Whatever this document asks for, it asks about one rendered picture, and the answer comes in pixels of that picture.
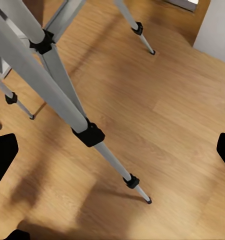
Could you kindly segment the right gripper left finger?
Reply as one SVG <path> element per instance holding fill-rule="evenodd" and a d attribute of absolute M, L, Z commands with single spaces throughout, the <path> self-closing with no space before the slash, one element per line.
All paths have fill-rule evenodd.
<path fill-rule="evenodd" d="M 0 181 L 18 152 L 18 142 L 14 133 L 0 136 Z"/>

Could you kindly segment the camera tripod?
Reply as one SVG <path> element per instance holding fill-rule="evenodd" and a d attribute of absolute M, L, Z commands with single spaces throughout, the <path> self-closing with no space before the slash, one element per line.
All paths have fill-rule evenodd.
<path fill-rule="evenodd" d="M 72 133 L 88 148 L 94 147 L 122 175 L 126 185 L 135 188 L 151 204 L 152 200 L 139 187 L 139 179 L 128 173 L 103 143 L 105 134 L 90 122 L 79 100 L 56 43 L 70 26 L 87 0 L 64 0 L 44 28 L 21 0 L 0 0 L 0 9 L 24 33 L 16 35 L 0 15 L 0 57 L 66 122 Z M 124 18 L 150 51 L 155 55 L 143 35 L 143 25 L 136 22 L 122 0 L 112 0 Z M 37 54 L 40 62 L 33 56 Z M 0 90 L 7 104 L 16 104 L 31 120 L 32 115 L 0 80 Z"/>

